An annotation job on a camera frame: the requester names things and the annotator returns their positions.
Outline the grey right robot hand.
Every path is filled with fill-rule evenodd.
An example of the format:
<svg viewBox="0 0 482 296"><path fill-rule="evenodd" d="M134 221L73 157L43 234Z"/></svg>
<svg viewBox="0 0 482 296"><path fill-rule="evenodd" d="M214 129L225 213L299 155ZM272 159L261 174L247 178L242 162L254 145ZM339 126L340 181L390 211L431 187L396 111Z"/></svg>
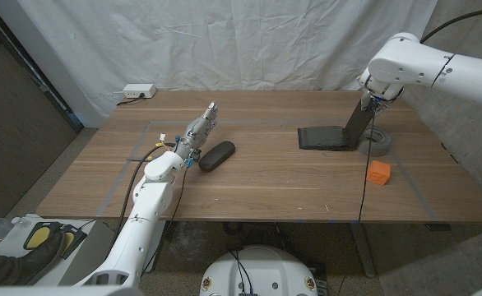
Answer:
<svg viewBox="0 0 482 296"><path fill-rule="evenodd" d="M360 99L360 110L362 112L372 111L373 116L378 117L391 104L390 100L373 95L369 90L365 90Z"/></svg>

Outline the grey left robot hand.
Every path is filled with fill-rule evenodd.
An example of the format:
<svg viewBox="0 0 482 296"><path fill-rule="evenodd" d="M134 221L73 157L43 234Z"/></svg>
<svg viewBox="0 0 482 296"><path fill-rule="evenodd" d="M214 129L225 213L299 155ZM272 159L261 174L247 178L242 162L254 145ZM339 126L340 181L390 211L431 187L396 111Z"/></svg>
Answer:
<svg viewBox="0 0 482 296"><path fill-rule="evenodd" d="M216 125L218 107L212 101L201 117L193 120L174 148L174 153L182 159L197 154Z"/></svg>

